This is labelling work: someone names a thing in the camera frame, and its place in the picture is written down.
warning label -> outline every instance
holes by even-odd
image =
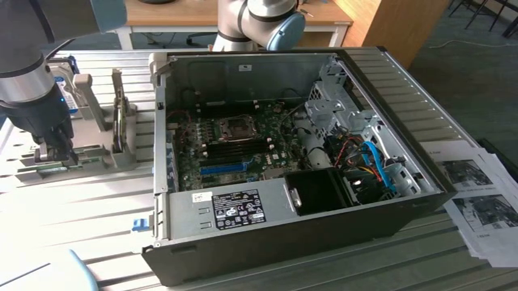
[[[213,214],[219,230],[265,221],[256,189],[212,196]]]

black chair leg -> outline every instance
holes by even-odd
[[[492,30],[494,24],[496,23],[496,21],[498,21],[498,19],[499,19],[499,17],[500,17],[502,10],[503,10],[503,8],[504,8],[504,6],[506,6],[506,4],[507,4],[507,1],[508,1],[508,0],[504,0],[504,2],[503,2],[503,4],[502,4],[502,7],[500,7],[500,9],[499,9],[499,11],[498,11],[498,14],[496,14],[496,16],[494,17],[494,21],[492,21],[492,23],[491,23],[491,27],[488,28],[488,31]]]
[[[502,33],[502,36],[504,38],[508,38],[511,36],[511,33],[514,32],[516,26],[518,26],[518,16],[515,20],[512,20],[511,24],[508,24],[507,28],[504,29],[504,32]]]
[[[450,13],[450,15],[447,17],[451,17],[451,15],[455,13],[456,9],[460,7],[462,3],[464,2],[466,0],[460,0],[460,3],[459,5],[456,5],[455,9],[452,10],[452,12]]]
[[[471,25],[471,22],[475,20],[476,18],[476,15],[480,13],[482,11],[482,8],[484,7],[486,3],[487,3],[488,0],[483,0],[482,3],[480,3],[480,6],[478,7],[476,9],[476,12],[472,14],[472,17],[470,19],[470,22],[467,23],[466,27],[463,29],[467,29]]]

slotted table surface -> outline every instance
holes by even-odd
[[[472,142],[388,54],[376,48],[346,50],[419,141]],[[518,290],[518,271],[491,269],[484,260],[470,256],[456,227],[440,210],[414,220],[391,238],[175,288],[160,286],[143,258],[132,252],[149,239],[151,232],[129,233],[132,219],[153,209],[155,97],[147,66],[149,52],[63,52],[76,57],[81,73],[92,74],[101,104],[113,99],[111,70],[121,69],[124,91],[139,107],[139,166],[124,173],[0,194],[1,237],[8,238],[0,240],[2,250],[12,247],[13,241],[16,247],[41,248],[43,252],[61,247],[73,249],[107,291]],[[6,160],[29,146],[28,141],[28,134],[20,133],[8,121],[0,131],[0,185],[16,182],[8,171],[17,167],[17,161]]]

printed photo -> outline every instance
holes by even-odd
[[[518,226],[518,213],[502,195],[454,198],[474,232]]]
[[[492,184],[472,159],[438,162],[438,165],[455,187],[474,187]]]

blue latch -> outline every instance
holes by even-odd
[[[149,230],[149,220],[147,218],[137,218],[132,220],[132,232],[143,232]]]

